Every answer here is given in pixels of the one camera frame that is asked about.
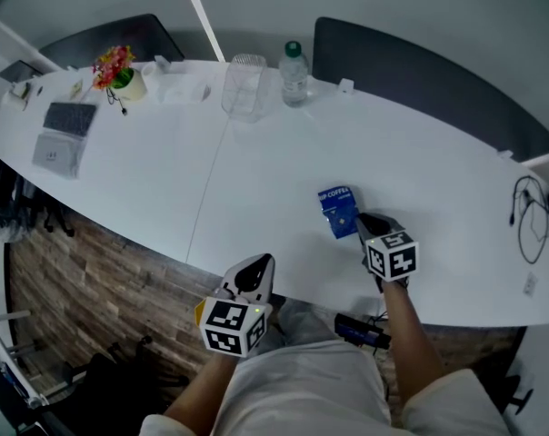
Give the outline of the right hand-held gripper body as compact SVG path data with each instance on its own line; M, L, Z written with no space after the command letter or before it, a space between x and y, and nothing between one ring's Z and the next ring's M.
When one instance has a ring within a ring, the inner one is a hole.
M390 233L367 240L365 255L372 274L393 282L418 271L419 242L406 231Z

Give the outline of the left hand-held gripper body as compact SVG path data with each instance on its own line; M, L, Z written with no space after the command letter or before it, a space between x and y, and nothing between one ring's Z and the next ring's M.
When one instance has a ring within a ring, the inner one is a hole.
M269 297L266 301L251 301L248 296L217 288L205 298L199 325L205 347L209 351L246 358L267 332L271 315Z

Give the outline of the blue coffee packet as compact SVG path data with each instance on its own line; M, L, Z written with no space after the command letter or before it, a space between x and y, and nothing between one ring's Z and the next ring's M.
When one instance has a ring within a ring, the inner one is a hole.
M357 232L356 217L359 214L352 190L346 185L336 186L318 193L322 214L329 222L336 239Z

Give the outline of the person's left forearm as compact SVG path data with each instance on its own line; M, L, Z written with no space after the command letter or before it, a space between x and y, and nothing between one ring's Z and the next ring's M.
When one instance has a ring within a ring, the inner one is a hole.
M164 416L182 423L196 436L210 436L238 362L237 357L214 354Z

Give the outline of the person's right forearm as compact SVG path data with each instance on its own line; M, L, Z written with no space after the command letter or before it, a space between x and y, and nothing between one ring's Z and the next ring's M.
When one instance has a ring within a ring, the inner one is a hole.
M382 282L382 287L398 391L402 404L406 405L416 394L443 378L445 369L408 291L398 282Z

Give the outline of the person's light trousers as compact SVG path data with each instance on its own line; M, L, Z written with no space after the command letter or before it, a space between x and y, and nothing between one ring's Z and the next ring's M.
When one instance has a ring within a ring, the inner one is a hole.
M269 318L268 331L256 348L258 355L278 349L336 340L337 336L311 304L285 301Z

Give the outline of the black waist-worn device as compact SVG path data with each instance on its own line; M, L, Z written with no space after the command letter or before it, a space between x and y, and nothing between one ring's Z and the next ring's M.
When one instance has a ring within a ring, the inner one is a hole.
M334 332L346 342L361 347L369 346L388 350L391 337L382 328L372 323L360 322L354 318L338 313L334 317Z

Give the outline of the person's white shirt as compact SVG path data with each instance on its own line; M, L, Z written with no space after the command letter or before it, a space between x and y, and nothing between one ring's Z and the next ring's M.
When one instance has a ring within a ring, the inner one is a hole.
M139 436L196 436L154 414ZM374 358L338 340L239 362L210 436L510 436L475 374L445 375L416 394L395 428Z

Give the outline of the clear water bottle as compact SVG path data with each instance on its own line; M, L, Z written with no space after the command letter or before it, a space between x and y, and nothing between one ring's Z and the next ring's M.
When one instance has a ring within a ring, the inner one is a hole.
M301 106L308 97L309 64L299 42L289 41L284 45L278 68L282 78L284 103L290 107Z

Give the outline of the clear plastic container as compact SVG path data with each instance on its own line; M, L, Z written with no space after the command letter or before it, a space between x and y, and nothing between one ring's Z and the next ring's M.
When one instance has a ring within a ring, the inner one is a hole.
M255 123L266 98L266 60L258 54L237 54L225 73L222 108L230 119Z

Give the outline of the clear plastic tray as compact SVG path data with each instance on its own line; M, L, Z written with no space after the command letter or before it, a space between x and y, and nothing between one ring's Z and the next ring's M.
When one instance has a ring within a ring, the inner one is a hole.
M164 74L157 97L160 104L199 104L210 93L210 84L201 75Z

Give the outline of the potted artificial flowers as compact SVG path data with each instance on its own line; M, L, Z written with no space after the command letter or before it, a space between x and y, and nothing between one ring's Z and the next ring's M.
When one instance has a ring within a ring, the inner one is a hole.
M110 104L135 102L147 94L141 72L133 67L130 45L112 46L93 63L93 88L104 91Z

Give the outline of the black keyboard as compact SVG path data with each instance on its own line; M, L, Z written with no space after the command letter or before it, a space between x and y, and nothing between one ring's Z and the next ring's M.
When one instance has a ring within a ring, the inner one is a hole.
M96 110L94 104L50 103L43 127L63 134L86 137Z

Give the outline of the plastic-wrapped office chair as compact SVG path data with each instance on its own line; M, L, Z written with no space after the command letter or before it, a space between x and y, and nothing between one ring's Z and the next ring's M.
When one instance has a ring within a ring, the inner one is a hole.
M12 213L0 213L0 243L16 243L29 233L25 219Z

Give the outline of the white paper roll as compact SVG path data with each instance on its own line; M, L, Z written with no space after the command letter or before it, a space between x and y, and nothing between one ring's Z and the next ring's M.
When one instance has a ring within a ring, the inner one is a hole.
M17 111L24 111L28 104L31 87L30 82L23 82L19 85L14 84L7 93L7 104Z

